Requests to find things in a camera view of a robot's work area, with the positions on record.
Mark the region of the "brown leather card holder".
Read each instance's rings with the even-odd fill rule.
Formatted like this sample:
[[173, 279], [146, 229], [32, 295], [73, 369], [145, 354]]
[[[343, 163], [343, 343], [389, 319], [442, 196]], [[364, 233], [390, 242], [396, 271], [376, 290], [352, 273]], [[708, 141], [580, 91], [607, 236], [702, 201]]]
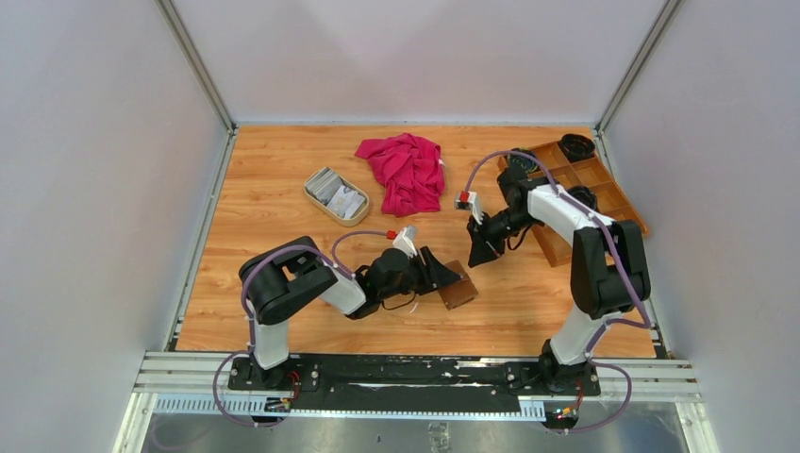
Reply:
[[439, 289], [438, 294], [448, 310], [455, 310], [473, 301], [478, 295], [478, 290], [460, 261], [450, 261], [445, 264], [445, 267], [458, 274], [459, 281]]

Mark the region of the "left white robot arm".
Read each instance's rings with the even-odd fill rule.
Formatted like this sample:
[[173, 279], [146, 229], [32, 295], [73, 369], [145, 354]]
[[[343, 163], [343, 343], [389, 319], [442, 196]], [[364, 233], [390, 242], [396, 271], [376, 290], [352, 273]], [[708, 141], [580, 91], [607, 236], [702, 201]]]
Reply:
[[247, 355], [253, 378], [267, 390], [288, 380], [289, 320], [316, 299], [358, 320], [397, 295], [426, 295], [464, 281], [428, 247], [398, 241], [372, 263], [343, 270], [309, 237], [302, 236], [246, 261], [239, 269], [241, 303], [248, 322]]

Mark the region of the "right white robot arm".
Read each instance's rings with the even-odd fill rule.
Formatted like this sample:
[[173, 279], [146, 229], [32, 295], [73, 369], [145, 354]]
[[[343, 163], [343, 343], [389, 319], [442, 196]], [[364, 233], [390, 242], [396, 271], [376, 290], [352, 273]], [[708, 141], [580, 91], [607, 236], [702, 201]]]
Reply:
[[510, 165], [497, 182], [507, 206], [494, 215], [481, 208], [478, 194], [470, 188], [456, 196], [456, 209], [470, 213], [468, 265], [501, 258], [508, 238], [534, 225], [552, 228], [570, 245], [574, 304], [557, 334], [542, 347], [534, 377], [547, 392], [562, 394], [592, 370], [593, 350], [611, 326], [653, 325], [644, 306], [651, 282], [642, 231], [634, 221], [616, 221], [591, 209], [549, 172], [533, 178]]

